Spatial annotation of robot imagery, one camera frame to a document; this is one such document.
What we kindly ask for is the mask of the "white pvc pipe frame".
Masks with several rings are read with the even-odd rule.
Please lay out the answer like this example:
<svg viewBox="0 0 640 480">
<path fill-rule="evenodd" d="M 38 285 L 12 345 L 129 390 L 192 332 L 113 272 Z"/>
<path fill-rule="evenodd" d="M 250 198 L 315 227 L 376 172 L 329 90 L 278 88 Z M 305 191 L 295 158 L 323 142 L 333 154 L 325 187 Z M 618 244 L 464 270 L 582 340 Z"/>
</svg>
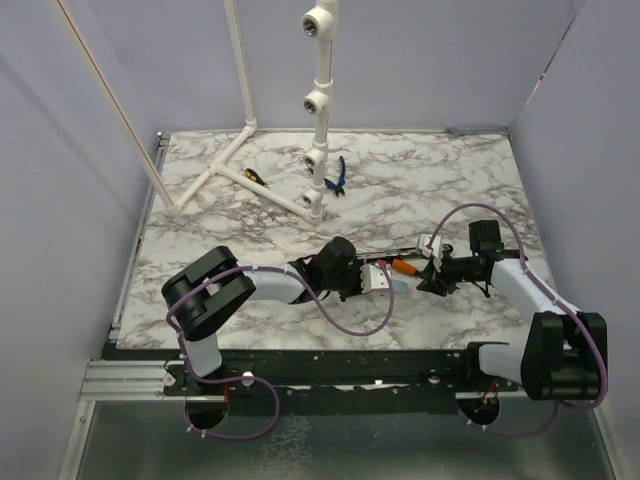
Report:
<svg viewBox="0 0 640 480">
<path fill-rule="evenodd" d="M 157 197 L 174 216 L 214 176 L 312 224 L 319 199 L 297 205 L 227 169 L 261 130 L 287 130 L 285 76 L 293 18 L 302 1 L 57 1 L 55 10 L 79 48 L 106 104 L 137 152 Z M 150 131 L 229 128 L 234 138 L 216 153 L 181 197 L 173 197 L 150 157 Z"/>
</svg>

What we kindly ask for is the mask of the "yellow black screwdriver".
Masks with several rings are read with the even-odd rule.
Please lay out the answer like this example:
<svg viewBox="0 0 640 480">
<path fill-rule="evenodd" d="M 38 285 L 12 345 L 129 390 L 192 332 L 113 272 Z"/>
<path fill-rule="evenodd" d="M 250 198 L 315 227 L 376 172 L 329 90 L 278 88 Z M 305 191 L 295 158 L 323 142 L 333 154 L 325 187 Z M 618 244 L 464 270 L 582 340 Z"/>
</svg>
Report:
<svg viewBox="0 0 640 480">
<path fill-rule="evenodd" d="M 244 173 L 249 180 L 257 183 L 260 186 L 263 186 L 263 187 L 267 186 L 267 183 L 262 179 L 262 177 L 255 170 L 251 168 L 246 168 L 244 170 Z"/>
</svg>

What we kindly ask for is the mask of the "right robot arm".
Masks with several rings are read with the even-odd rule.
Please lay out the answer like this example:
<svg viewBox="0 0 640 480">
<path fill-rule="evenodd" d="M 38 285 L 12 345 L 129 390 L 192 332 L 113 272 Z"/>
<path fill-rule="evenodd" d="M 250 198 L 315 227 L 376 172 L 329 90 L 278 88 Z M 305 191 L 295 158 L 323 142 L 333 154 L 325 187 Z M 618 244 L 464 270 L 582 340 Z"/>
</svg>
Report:
<svg viewBox="0 0 640 480">
<path fill-rule="evenodd" d="M 417 247 L 428 263 L 418 288 L 445 297 L 463 283 L 487 294 L 498 290 L 529 326 L 520 343 L 472 343 L 471 359 L 459 367 L 461 383 L 481 391 L 495 377 L 524 388 L 532 400 L 595 401 L 603 392 L 607 325 L 597 313 L 567 303 L 508 249 L 495 220 L 469 226 L 471 253 L 453 256 L 452 246 L 438 236 L 423 234 Z"/>
</svg>

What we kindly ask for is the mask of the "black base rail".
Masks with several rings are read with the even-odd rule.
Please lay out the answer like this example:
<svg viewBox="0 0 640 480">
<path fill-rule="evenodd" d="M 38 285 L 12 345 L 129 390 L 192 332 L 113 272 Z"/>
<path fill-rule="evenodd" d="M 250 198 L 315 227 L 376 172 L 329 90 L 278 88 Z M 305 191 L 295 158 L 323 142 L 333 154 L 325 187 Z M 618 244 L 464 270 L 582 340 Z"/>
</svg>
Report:
<svg viewBox="0 0 640 480">
<path fill-rule="evenodd" d="M 464 350 L 225 350 L 213 373 L 192 377 L 175 350 L 160 357 L 162 398 L 202 414 L 235 416 L 454 414 L 473 400 L 494 411 L 513 382 L 469 373 Z"/>
</svg>

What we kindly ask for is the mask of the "aluminium frame rail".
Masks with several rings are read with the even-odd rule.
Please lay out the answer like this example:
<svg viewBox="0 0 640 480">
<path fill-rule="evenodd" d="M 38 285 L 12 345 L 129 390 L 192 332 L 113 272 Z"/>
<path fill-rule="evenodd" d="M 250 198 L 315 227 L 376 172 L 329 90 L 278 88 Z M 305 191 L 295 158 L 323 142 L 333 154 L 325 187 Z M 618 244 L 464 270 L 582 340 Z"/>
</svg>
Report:
<svg viewBox="0 0 640 480">
<path fill-rule="evenodd" d="M 93 418 L 100 403 L 140 402 L 162 398 L 163 374 L 160 357 L 167 352 L 162 350 L 153 353 L 141 349 L 116 348 L 124 306 L 132 285 L 152 206 L 153 192 L 148 189 L 106 341 L 98 358 L 89 360 L 85 368 L 70 434 L 56 475 L 58 479 L 79 477 Z"/>
</svg>

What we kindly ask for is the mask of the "black stapler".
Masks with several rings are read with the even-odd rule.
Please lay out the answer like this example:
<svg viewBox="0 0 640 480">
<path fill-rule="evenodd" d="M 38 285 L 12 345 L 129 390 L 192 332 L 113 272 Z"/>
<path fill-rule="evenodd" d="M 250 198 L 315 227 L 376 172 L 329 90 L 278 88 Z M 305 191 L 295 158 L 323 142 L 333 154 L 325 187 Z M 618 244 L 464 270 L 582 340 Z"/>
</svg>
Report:
<svg viewBox="0 0 640 480">
<path fill-rule="evenodd" d="M 422 254 L 416 247 L 385 249 L 373 252 L 359 252 L 356 254 L 356 258 L 363 261 L 364 263 L 376 263 L 378 260 L 390 263 L 394 259 L 407 261 L 411 259 L 419 259 L 421 257 Z"/>
</svg>

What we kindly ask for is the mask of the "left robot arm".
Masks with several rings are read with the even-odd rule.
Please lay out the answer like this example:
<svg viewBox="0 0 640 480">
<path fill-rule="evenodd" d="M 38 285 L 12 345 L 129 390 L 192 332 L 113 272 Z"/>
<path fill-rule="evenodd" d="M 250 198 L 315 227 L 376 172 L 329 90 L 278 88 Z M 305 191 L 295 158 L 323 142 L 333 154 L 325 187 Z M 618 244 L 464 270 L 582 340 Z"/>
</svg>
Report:
<svg viewBox="0 0 640 480">
<path fill-rule="evenodd" d="M 311 302 L 322 293 L 342 299 L 362 293 L 364 261 L 343 237 L 319 253 L 280 264 L 274 271 L 239 260 L 219 246 L 165 282 L 161 294 L 183 335 L 190 361 L 186 382 L 206 395 L 220 385 L 222 356 L 217 332 L 247 301 Z"/>
</svg>

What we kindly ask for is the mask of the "orange handled screwdriver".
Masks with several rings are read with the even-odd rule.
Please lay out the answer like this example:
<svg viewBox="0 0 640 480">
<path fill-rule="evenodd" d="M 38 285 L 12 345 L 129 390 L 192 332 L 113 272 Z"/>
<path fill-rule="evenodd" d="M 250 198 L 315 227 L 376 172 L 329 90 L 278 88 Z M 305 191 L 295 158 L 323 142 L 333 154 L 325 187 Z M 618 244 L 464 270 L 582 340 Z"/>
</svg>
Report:
<svg viewBox="0 0 640 480">
<path fill-rule="evenodd" d="M 419 274 L 419 270 L 415 266 L 398 258 L 392 261 L 391 267 L 403 275 L 414 277 Z"/>
</svg>

